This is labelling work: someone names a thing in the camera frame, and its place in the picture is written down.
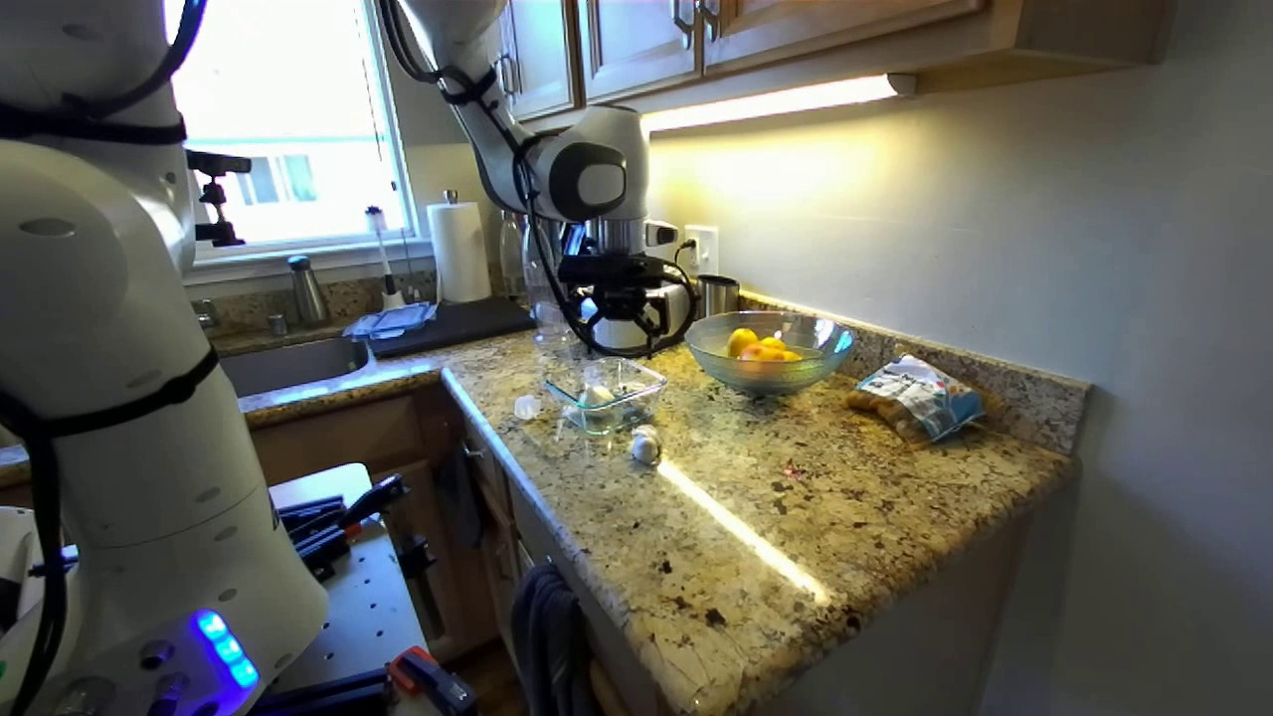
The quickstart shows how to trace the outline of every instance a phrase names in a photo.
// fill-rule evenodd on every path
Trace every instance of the granite countertop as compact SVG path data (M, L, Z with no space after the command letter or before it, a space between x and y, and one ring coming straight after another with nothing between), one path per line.
M739 712L781 694L1073 479L1065 445L1078 427L1056 445L993 427L918 445L848 411L850 373L751 407L703 377L690 349L647 365L669 377L647 407L663 439L658 468L627 460L626 431L582 435L558 411L515 417L525 394L553 407L528 333L370 364L239 407L265 427L444 377L553 528L568 578L678 712ZM1062 391L1065 422L1078 422L1082 391Z

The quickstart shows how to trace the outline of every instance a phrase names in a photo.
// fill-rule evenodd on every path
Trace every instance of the cabinet door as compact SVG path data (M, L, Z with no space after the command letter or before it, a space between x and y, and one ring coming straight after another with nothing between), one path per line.
M572 0L509 0L503 83L519 121L582 104L578 55Z
M703 0L703 63L733 73L952 18L983 0Z
M584 94L626 100L700 73L698 0L582 0Z

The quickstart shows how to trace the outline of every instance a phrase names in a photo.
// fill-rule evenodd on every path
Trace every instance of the wall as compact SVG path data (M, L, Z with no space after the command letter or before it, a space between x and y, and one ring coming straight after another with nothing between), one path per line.
M1159 69L671 137L747 287L1099 388L983 712L1273 712L1273 3Z

